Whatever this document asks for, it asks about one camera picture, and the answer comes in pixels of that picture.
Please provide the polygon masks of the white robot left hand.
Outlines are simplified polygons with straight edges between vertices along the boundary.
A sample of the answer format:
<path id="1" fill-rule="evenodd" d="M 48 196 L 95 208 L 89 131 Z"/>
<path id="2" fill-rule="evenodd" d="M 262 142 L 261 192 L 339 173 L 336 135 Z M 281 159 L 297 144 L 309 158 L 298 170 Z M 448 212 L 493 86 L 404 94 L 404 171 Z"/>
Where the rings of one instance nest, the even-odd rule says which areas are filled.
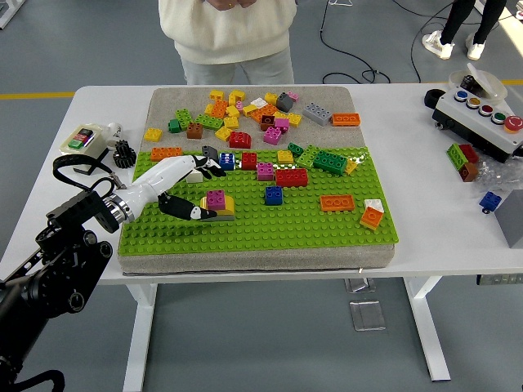
<path id="1" fill-rule="evenodd" d="M 217 216 L 215 211 L 198 207 L 190 201 L 168 194 L 179 181 L 197 170 L 206 178 L 225 176 L 225 171 L 212 158 L 198 155 L 183 155 L 165 158 L 136 179 L 126 189 L 114 192 L 124 220 L 132 222 L 143 212 L 145 205 L 157 202 L 162 213 L 183 220 L 206 220 Z"/>

